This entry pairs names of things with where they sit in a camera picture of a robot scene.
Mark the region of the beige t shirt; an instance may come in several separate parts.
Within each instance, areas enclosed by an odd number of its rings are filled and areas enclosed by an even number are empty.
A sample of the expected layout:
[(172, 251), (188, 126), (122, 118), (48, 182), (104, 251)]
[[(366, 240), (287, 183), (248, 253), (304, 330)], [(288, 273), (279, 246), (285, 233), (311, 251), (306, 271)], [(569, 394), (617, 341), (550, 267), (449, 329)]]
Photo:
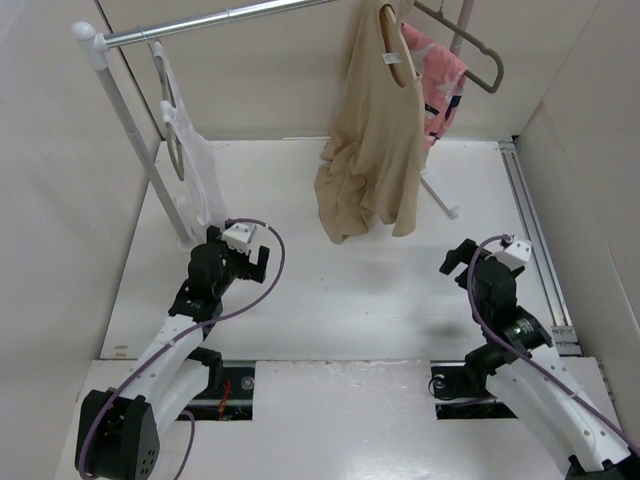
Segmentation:
[(384, 64), (378, 20), (385, 1), (356, 15), (343, 92), (314, 181), (320, 222), (341, 244), (375, 222), (395, 237), (416, 228), (426, 160), (422, 76), (399, 87)]

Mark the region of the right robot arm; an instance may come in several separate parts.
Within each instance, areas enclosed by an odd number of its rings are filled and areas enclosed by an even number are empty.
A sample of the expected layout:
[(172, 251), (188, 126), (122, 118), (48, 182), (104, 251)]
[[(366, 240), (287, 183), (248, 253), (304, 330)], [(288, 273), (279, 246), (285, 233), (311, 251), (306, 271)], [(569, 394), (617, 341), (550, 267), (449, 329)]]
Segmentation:
[(514, 235), (464, 240), (447, 252), (441, 273), (464, 270), (456, 284), (485, 339), (461, 365), (431, 368), (430, 390), (448, 407), (494, 398), (536, 438), (567, 479), (636, 479), (639, 448), (609, 420), (563, 363), (547, 328), (517, 300), (517, 278), (532, 256)]

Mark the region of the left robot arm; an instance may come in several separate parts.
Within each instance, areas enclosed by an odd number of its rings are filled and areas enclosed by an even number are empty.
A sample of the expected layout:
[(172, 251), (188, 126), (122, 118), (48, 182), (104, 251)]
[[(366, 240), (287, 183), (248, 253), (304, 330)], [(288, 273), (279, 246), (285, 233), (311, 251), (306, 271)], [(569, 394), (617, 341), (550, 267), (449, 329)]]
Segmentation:
[(261, 284), (270, 250), (251, 256), (263, 221), (229, 219), (211, 226), (189, 254), (187, 277), (157, 334), (122, 383), (92, 390), (80, 407), (74, 466), (83, 479), (147, 479), (158, 463), (160, 440), (179, 417), (195, 420), (188, 404), (222, 387), (219, 352), (203, 343), (226, 319), (223, 296), (234, 281)]

